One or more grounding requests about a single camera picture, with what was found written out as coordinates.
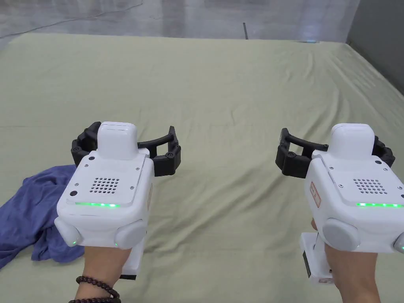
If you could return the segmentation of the person's right hand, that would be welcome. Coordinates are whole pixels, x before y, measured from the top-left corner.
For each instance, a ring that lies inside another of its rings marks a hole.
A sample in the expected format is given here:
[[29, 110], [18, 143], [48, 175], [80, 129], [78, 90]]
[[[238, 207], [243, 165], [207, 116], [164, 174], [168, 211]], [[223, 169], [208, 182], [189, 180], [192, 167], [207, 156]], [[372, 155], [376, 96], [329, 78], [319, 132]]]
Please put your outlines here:
[[340, 292], [377, 290], [377, 253], [340, 251], [325, 244], [325, 254]]

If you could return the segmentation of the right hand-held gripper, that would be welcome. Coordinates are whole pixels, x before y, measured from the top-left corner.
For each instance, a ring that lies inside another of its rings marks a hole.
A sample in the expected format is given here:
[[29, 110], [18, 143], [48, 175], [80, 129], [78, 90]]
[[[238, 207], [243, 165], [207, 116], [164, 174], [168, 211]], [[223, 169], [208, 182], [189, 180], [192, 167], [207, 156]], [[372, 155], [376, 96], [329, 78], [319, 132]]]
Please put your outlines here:
[[[302, 154], [290, 151], [291, 144], [302, 147]], [[281, 130], [275, 164], [285, 176], [306, 176], [305, 195], [317, 227], [316, 233], [301, 235], [311, 283], [334, 283], [325, 245], [403, 253], [404, 185], [390, 168], [394, 161], [392, 150], [367, 124], [335, 125], [329, 145]]]

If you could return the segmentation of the person's left hand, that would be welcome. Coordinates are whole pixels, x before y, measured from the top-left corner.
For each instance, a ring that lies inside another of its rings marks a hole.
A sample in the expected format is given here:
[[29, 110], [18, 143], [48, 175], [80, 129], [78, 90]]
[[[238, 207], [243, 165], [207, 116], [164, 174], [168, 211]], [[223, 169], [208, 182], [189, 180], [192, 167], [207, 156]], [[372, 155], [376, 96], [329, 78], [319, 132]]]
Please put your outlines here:
[[130, 253], [131, 249], [85, 247], [82, 275], [114, 286]]

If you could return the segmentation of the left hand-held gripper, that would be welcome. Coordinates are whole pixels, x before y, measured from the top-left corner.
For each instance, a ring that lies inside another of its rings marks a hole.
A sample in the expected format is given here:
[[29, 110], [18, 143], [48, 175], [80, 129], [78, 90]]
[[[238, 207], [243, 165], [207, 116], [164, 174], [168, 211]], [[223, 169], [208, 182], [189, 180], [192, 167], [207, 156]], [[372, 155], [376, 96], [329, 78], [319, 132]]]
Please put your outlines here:
[[[157, 147], [165, 144], [168, 151], [158, 155]], [[72, 141], [71, 154], [76, 169], [57, 203], [58, 232], [69, 247], [131, 249], [120, 277], [135, 280], [154, 175], [173, 175], [181, 164], [175, 128], [137, 143], [131, 123], [94, 122]]]

